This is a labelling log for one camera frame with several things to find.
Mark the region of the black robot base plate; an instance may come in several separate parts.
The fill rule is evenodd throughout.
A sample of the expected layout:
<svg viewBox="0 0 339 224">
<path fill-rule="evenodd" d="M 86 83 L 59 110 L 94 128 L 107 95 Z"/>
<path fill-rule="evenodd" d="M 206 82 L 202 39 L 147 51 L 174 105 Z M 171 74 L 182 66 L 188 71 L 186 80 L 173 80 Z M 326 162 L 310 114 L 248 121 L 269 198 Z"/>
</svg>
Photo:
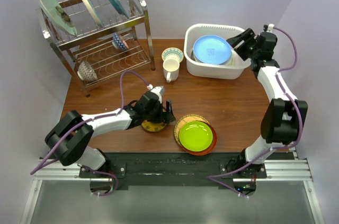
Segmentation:
<svg viewBox="0 0 339 224">
<path fill-rule="evenodd" d="M 263 164 L 252 164 L 238 173 L 230 172 L 243 166 L 239 153 L 108 153 L 108 164 L 100 170 L 111 171 L 119 180 L 118 188 L 130 186 L 215 186 L 208 176 L 217 175 L 227 185 L 234 179 L 266 178 Z"/>
</svg>

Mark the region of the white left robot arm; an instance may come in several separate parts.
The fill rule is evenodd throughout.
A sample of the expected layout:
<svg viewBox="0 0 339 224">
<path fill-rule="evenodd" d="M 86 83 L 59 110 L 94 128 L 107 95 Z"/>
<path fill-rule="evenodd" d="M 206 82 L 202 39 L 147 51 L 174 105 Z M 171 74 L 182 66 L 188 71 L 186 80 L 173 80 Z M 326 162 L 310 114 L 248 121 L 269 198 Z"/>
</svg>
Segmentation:
<svg viewBox="0 0 339 224">
<path fill-rule="evenodd" d="M 98 149 L 88 146 L 89 141 L 111 131 L 129 130 L 143 122 L 169 124 L 175 121 L 171 101 L 163 106 L 158 88 L 144 93 L 120 109 L 101 114 L 81 115 L 73 110 L 67 113 L 47 134 L 45 143 L 50 153 L 63 166 L 79 164 L 90 168 L 97 177 L 110 171 L 108 159 Z"/>
</svg>

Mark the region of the yellow woven rim plate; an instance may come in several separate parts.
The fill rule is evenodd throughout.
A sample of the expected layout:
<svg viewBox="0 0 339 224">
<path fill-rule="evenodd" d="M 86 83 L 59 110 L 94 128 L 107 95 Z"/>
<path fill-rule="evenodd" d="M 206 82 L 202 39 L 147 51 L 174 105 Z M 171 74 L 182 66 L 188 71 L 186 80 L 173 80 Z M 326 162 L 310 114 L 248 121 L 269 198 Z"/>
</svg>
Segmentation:
<svg viewBox="0 0 339 224">
<path fill-rule="evenodd" d="M 188 115 L 181 117 L 174 127 L 174 138 L 180 147 L 182 147 L 182 144 L 180 143 L 180 140 L 179 140 L 180 130 L 186 123 L 191 122 L 191 121 L 201 121 L 201 122 L 205 122 L 209 124 L 209 121 L 201 115 L 188 114 Z"/>
</svg>

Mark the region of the blue plate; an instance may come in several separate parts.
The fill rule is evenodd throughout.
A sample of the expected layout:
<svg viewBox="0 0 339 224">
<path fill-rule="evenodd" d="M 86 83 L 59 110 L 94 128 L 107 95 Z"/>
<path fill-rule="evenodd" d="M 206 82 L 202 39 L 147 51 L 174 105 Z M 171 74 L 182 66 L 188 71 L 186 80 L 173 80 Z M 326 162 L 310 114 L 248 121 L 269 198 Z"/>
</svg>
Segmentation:
<svg viewBox="0 0 339 224">
<path fill-rule="evenodd" d="M 217 35 L 204 35 L 193 45 L 194 58 L 201 63 L 227 65 L 232 59 L 230 44 Z"/>
</svg>

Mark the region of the red plate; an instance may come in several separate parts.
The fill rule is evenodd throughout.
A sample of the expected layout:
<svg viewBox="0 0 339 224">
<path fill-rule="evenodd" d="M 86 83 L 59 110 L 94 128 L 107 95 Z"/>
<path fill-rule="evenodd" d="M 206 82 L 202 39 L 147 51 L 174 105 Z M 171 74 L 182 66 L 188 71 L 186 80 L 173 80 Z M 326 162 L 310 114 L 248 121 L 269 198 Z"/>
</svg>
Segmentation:
<svg viewBox="0 0 339 224">
<path fill-rule="evenodd" d="M 191 150 L 188 150 L 186 149 L 184 146 L 182 146 L 182 148 L 189 154 L 191 155 L 195 155 L 195 156 L 204 156 L 204 155 L 207 155 L 208 153 L 212 152 L 213 149 L 215 148 L 216 144 L 217 144 L 217 134 L 216 134 L 216 131 L 215 129 L 211 126 L 211 125 L 208 125 L 209 128 L 211 129 L 212 131 L 212 134 L 213 134 L 213 139 L 212 139 L 212 143 L 211 145 L 205 149 L 205 150 L 202 150 L 202 151 L 191 151 Z"/>
</svg>

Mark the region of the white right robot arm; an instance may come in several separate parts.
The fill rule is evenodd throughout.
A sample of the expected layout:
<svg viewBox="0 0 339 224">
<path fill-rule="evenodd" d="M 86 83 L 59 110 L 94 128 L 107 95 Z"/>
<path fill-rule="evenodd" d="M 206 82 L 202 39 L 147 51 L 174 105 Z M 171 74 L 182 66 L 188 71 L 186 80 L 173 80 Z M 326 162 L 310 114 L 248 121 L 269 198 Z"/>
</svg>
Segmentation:
<svg viewBox="0 0 339 224">
<path fill-rule="evenodd" d="M 260 34 L 247 29 L 227 39 L 242 60 L 251 61 L 251 71 L 270 102 L 261 122 L 260 136 L 226 165 L 228 176 L 249 177 L 274 152 L 293 148 L 301 139 L 308 104 L 292 94 L 281 76 L 283 69 L 273 59 L 278 38 L 272 30 L 272 26 L 266 25 Z"/>
</svg>

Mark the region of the yellow patterned small plate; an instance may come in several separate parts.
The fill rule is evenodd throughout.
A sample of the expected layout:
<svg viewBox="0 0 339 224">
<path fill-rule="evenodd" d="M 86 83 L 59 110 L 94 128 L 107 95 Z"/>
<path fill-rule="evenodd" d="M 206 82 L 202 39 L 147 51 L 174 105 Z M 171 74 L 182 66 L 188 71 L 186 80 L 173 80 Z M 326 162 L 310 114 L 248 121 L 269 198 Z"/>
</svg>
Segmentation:
<svg viewBox="0 0 339 224">
<path fill-rule="evenodd" d="M 146 132 L 154 133 L 154 132 L 160 132 L 167 126 L 166 123 L 152 123 L 149 121 L 144 121 L 141 124 L 141 128 L 145 130 Z"/>
</svg>

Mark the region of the white fluted bottom plate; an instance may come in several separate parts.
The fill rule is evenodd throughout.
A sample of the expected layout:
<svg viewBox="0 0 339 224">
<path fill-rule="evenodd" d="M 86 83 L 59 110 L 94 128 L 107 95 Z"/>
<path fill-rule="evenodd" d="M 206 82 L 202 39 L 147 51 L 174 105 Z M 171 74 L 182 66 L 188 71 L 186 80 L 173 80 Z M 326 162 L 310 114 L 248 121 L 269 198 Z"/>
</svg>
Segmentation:
<svg viewBox="0 0 339 224">
<path fill-rule="evenodd" d="M 191 58 L 196 61 L 196 62 L 200 62 L 202 63 L 194 54 L 194 51 L 191 52 Z M 223 66 L 231 66 L 233 64 L 233 53 L 231 53 L 231 56 L 230 58 L 225 62 L 225 63 L 222 63 L 221 65 Z"/>
</svg>

